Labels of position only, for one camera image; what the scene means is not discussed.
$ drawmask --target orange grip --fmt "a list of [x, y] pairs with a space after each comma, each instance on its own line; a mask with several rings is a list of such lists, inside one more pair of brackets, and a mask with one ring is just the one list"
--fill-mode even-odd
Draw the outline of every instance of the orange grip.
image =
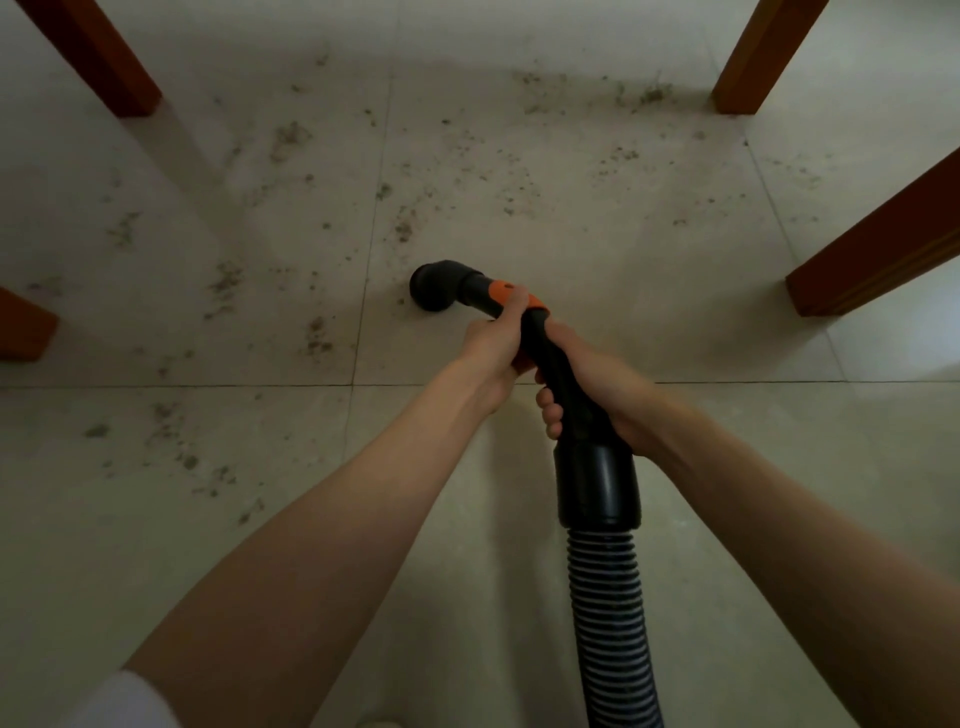
[[[490, 288], [488, 289], [490, 297], [500, 305], [507, 304], [507, 299], [510, 298], [510, 294], [513, 293], [513, 291], [514, 285], [512, 283], [508, 283], [506, 280], [494, 280], [491, 282]], [[530, 298], [527, 301], [527, 308], [544, 308], [548, 311], [550, 310], [546, 307], [546, 305], [543, 304], [543, 301], [533, 294], [530, 294]]]

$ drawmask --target wooden table leg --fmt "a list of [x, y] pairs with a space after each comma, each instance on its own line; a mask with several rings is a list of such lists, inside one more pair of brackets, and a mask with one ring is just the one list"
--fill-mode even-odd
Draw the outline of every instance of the wooden table leg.
[[149, 116], [162, 94], [94, 0], [16, 0], [117, 116]]
[[960, 255], [960, 149], [786, 278], [801, 316], [839, 316]]
[[827, 0], [760, 0], [713, 87], [720, 113], [756, 113]]
[[59, 322], [56, 314], [0, 288], [0, 359], [37, 361]]

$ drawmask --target right hand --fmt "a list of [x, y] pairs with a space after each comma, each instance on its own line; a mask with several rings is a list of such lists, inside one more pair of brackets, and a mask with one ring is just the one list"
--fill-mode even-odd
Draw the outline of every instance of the right hand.
[[[573, 328], [553, 317], [546, 320], [546, 335], [564, 350], [577, 382], [587, 396], [610, 415], [613, 429], [634, 451], [649, 456], [655, 444], [654, 427], [659, 413], [669, 406], [668, 397], [653, 382], [639, 375], [617, 356], [601, 352], [584, 341]], [[537, 372], [537, 382], [545, 384]], [[543, 387], [537, 392], [546, 434], [551, 440], [564, 431], [564, 409]]]

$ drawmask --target hand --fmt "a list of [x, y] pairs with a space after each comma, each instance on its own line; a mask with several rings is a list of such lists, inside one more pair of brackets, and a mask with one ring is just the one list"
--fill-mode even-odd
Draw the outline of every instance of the hand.
[[519, 285], [496, 321], [477, 320], [467, 327], [458, 362], [477, 377], [478, 397], [485, 414], [495, 412], [514, 389], [516, 378], [534, 368], [520, 351], [520, 317], [529, 293]]
[[[552, 316], [546, 320], [546, 335], [564, 350], [577, 382], [588, 397], [607, 411], [616, 433], [635, 455], [649, 456], [656, 442], [653, 430], [660, 414], [677, 404], [623, 359], [595, 349]], [[540, 372], [537, 382], [545, 383]], [[547, 387], [537, 392], [537, 404], [547, 437], [556, 440], [564, 431], [564, 409], [554, 402], [553, 392]]]

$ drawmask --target left hand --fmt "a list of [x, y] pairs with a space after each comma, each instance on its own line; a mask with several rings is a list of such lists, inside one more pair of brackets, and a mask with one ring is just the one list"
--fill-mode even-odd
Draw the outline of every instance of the left hand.
[[520, 317], [528, 301], [527, 289], [519, 285], [496, 321], [473, 321], [467, 327], [458, 361], [478, 377], [480, 404], [487, 414], [507, 400], [516, 378], [534, 367], [520, 351]]

